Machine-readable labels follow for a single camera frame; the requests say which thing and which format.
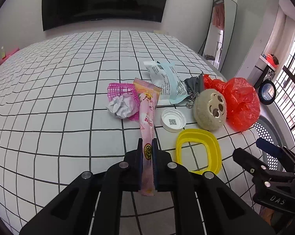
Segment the red plastic bag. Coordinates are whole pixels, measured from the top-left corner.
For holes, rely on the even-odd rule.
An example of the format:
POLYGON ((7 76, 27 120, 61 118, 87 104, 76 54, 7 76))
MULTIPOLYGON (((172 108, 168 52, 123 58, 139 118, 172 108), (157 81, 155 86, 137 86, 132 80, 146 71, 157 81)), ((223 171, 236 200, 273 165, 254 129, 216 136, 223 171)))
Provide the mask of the red plastic bag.
POLYGON ((215 89, 224 96, 226 121, 234 130, 244 132, 259 119, 261 110, 258 94, 245 78, 232 78, 223 82, 205 74, 204 88, 215 89))

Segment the beige sloth plush ball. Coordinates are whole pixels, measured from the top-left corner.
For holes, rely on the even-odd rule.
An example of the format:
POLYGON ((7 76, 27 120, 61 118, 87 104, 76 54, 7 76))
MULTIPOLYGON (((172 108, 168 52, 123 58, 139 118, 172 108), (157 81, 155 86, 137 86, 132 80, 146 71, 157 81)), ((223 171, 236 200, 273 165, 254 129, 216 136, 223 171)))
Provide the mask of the beige sloth plush ball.
POLYGON ((193 115, 200 128, 218 130, 226 122, 227 106, 224 96, 215 89, 202 91, 194 102, 193 115))

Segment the white plastic lid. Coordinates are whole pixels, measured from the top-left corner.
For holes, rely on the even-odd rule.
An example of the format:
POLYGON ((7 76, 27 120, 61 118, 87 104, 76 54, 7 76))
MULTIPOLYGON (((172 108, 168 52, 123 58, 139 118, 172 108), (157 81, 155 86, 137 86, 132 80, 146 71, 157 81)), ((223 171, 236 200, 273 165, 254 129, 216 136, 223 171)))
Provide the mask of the white plastic lid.
POLYGON ((169 132, 181 131, 186 123, 185 115, 177 109, 166 109, 161 114, 161 124, 169 132))

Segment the grey foil wrapper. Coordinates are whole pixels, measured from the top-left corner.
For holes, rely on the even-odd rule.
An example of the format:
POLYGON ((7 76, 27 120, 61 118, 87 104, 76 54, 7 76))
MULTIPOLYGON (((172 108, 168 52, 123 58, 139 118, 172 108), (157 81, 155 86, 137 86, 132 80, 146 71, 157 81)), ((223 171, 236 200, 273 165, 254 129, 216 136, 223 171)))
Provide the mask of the grey foil wrapper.
POLYGON ((197 77, 191 77, 184 80, 187 92, 189 95, 196 95, 203 92, 204 89, 204 75, 200 74, 197 77))

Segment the white paper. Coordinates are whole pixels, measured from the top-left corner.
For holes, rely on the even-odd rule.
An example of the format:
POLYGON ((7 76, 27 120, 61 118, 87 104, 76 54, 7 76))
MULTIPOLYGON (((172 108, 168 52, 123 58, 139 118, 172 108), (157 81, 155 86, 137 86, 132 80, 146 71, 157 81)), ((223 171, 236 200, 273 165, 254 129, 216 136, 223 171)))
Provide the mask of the white paper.
POLYGON ((124 93, 113 97, 108 103, 106 109, 114 116, 120 119, 130 118, 139 111, 134 97, 131 94, 124 93))

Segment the pink plastic shuttlecock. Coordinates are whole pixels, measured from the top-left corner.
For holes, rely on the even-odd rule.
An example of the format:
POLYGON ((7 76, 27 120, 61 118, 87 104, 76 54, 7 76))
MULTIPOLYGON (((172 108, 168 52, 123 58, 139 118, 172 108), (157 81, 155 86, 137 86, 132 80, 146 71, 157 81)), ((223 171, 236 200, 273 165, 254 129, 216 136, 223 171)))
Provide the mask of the pink plastic shuttlecock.
MULTIPOLYGON (((129 84, 129 83, 109 83, 108 88, 107 88, 107 97, 108 97, 108 101, 110 102, 113 97, 116 96, 120 96, 124 93, 128 93, 131 94, 137 105, 139 106, 139 98, 138 98, 138 94, 137 91, 135 89, 135 86, 133 84, 129 84)), ((134 120, 137 121, 139 119, 139 111, 134 114, 133 116, 131 116, 130 118, 128 118, 129 120, 134 120)))

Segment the pink snack stick wrapper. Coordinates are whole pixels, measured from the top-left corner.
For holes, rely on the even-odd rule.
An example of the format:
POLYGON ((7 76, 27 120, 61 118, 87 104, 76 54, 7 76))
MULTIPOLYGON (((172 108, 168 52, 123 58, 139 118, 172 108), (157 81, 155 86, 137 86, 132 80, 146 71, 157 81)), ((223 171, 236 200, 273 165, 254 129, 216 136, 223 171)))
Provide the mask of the pink snack stick wrapper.
POLYGON ((158 104, 159 96, 162 91, 160 87, 143 81, 139 78, 134 79, 134 86, 138 93, 139 106, 139 125, 143 140, 143 172, 141 194, 152 196, 154 190, 153 183, 153 164, 152 164, 152 141, 154 139, 154 115, 158 104))

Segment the white blue snack packet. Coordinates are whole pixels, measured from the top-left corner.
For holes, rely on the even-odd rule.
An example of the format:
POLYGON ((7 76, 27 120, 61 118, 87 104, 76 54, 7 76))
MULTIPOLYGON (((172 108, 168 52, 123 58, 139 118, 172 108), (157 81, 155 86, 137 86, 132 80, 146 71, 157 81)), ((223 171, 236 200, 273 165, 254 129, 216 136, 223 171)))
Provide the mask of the white blue snack packet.
POLYGON ((152 83, 162 89, 158 106, 177 105, 189 96, 173 63, 145 61, 144 66, 150 74, 152 83))

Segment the grey perforated laundry basket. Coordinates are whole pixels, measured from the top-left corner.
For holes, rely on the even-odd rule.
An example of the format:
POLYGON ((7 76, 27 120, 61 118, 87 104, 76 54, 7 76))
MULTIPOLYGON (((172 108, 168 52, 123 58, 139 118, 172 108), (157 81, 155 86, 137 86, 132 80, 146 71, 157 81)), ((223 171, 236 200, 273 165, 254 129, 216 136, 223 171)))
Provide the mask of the grey perforated laundry basket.
MULTIPOLYGON (((254 123, 254 127, 258 133, 258 136, 273 145, 281 145, 282 141, 277 131, 271 124, 271 122, 264 116, 259 116, 259 119, 254 123)), ((263 161, 268 165, 270 170, 283 171, 283 167, 277 158, 263 151, 263 161)))

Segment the front-load washing machine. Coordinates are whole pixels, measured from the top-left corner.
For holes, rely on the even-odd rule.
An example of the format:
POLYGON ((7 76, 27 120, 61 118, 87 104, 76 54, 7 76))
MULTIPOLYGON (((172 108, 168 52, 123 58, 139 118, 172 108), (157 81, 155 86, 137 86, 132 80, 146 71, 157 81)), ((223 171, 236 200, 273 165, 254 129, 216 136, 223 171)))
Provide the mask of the front-load washing machine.
POLYGON ((259 101, 263 105, 271 105, 276 98, 276 87, 274 83, 266 79, 264 80, 258 88, 259 101))

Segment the orange basin on counter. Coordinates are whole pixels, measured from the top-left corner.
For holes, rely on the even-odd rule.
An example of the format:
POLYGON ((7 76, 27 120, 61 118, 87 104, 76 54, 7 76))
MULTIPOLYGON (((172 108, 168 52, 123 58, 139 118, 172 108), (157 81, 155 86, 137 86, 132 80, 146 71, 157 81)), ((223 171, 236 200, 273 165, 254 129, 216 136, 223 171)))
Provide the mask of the orange basin on counter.
POLYGON ((278 68, 279 65, 279 60, 274 54, 267 54, 266 55, 266 60, 272 65, 274 68, 278 68))

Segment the standing floor mirror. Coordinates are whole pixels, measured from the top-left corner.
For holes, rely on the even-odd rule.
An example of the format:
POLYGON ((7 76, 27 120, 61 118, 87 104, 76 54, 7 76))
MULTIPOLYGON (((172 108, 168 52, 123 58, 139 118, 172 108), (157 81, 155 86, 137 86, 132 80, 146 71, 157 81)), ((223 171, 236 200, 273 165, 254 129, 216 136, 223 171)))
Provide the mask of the standing floor mirror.
POLYGON ((234 0, 213 0, 207 35, 198 53, 218 71, 222 70, 228 53, 236 15, 234 0))

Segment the pink stool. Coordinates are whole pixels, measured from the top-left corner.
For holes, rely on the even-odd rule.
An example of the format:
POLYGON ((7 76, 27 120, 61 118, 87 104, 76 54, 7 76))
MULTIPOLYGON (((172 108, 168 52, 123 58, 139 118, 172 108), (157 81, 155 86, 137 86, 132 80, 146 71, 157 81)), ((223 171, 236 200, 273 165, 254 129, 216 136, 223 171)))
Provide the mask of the pink stool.
POLYGON ((13 56, 15 53, 17 53, 19 50, 20 50, 19 48, 16 48, 12 50, 11 52, 8 52, 7 54, 5 54, 5 57, 0 59, 0 65, 3 64, 6 60, 8 60, 8 58, 13 56))

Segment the black wall television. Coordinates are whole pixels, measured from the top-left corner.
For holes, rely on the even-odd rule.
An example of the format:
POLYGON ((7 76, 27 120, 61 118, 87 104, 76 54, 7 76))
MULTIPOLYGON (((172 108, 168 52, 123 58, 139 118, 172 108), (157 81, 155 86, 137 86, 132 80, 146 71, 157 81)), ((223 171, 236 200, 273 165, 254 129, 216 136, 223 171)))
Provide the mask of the black wall television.
POLYGON ((104 19, 161 22, 167 0, 42 0, 47 31, 63 25, 104 19))

